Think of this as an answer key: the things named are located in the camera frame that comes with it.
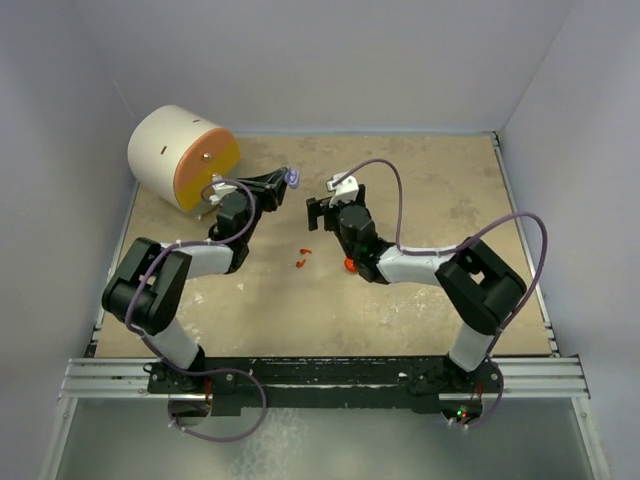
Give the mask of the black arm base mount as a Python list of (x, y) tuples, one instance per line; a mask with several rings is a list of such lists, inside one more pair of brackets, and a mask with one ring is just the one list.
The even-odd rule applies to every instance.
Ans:
[(190, 375), (161, 361), (143, 367), (147, 390), (193, 400), (214, 416), (244, 408), (399, 409), (480, 417), (483, 399), (503, 390), (498, 366), (483, 361), (466, 373), (447, 357), (207, 357)]

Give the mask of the orange earbud charging case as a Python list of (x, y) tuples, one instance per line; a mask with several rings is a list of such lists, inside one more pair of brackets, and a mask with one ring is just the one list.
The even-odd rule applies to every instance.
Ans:
[(355, 263), (350, 258), (346, 258), (344, 260), (344, 266), (345, 266), (346, 270), (349, 271), (350, 273), (356, 273), (357, 272), (357, 268), (355, 266)]

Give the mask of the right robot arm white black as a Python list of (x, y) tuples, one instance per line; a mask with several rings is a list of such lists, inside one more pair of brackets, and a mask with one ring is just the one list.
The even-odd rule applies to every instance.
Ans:
[(360, 186), (346, 200), (335, 195), (306, 200), (308, 229), (334, 234), (356, 273), (369, 283), (415, 283), (440, 287), (462, 320), (448, 352), (446, 383), (467, 391), (480, 379), (479, 366), (507, 317), (523, 300), (524, 280), (486, 243), (474, 240), (451, 253), (428, 249), (401, 250), (384, 240), (365, 203)]

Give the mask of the purple earbud charging case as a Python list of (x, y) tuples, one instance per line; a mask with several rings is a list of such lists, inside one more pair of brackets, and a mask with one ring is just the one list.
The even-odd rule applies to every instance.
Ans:
[(300, 172), (297, 169), (289, 168), (285, 174), (285, 182), (291, 189), (297, 189), (300, 184)]

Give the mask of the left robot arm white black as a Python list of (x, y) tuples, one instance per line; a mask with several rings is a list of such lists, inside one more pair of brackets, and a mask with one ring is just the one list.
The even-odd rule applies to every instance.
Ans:
[(207, 237), (171, 244), (139, 237), (109, 280), (102, 308), (172, 367), (171, 381), (182, 391), (198, 390), (206, 378), (204, 350), (177, 317), (186, 281), (237, 272), (262, 215), (276, 211), (286, 190), (298, 185), (299, 172), (287, 167), (249, 178), (213, 175), (201, 191), (216, 208)]

